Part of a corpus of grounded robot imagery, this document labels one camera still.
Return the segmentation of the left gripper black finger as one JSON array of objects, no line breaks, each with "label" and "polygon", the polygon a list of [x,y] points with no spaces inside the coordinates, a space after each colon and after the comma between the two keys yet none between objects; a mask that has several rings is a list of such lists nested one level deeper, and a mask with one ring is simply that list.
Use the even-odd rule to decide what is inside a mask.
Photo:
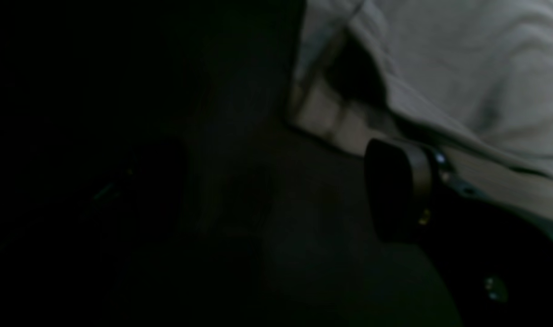
[{"label": "left gripper black finger", "polygon": [[444,153],[406,139],[372,139],[364,178],[374,230],[386,243],[420,243],[447,197]]}]

